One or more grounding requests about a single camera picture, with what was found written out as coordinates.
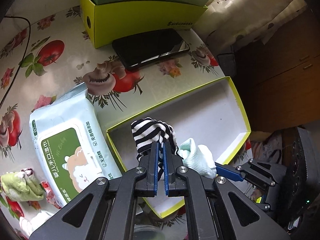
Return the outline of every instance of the metal screw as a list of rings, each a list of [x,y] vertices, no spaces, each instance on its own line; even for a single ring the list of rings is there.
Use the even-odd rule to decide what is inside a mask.
[[[186,173],[188,171],[188,168],[186,166],[180,166],[178,167],[178,171],[181,173]]]
[[[104,177],[97,178],[97,180],[96,180],[96,183],[97,183],[98,185],[103,185],[103,184],[105,184],[106,182],[107,182],[107,180],[106,180],[106,178],[104,178]]]
[[[227,179],[221,176],[217,177],[216,180],[219,184],[225,184],[227,182]]]
[[[144,173],[145,172],[145,168],[144,167],[136,167],[136,173],[140,174],[140,173]]]

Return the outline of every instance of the white curtain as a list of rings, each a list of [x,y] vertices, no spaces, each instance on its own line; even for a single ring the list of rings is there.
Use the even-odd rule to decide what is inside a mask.
[[[304,0],[209,0],[193,29],[217,55],[232,44],[238,50],[259,39],[267,42],[305,8]]]

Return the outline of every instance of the wet wipes pack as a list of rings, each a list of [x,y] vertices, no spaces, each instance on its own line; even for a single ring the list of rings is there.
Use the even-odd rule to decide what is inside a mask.
[[[30,115],[37,156],[62,206],[96,178],[121,176],[87,94],[82,83]]]

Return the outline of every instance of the cabinet door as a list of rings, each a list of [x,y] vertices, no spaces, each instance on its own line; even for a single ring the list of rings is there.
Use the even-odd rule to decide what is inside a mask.
[[[248,87],[320,55],[320,23],[310,10],[281,26],[263,45],[250,43],[236,53],[237,75]]]
[[[253,131],[298,126],[320,118],[320,57],[242,94]]]

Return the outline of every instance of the yellow box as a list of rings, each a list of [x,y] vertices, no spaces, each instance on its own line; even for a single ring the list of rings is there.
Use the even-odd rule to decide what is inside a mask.
[[[231,78],[219,78],[165,100],[109,128],[107,144],[123,171],[138,165],[131,123],[147,116],[172,125],[178,145],[190,137],[197,144],[207,145],[214,161],[220,164],[228,164],[232,160],[251,132]],[[145,200],[160,218],[184,205],[182,197],[164,196],[163,180],[158,182],[157,196]]]
[[[124,1],[95,5],[80,0],[81,17],[95,48],[143,32],[187,30],[207,7],[168,1]]]

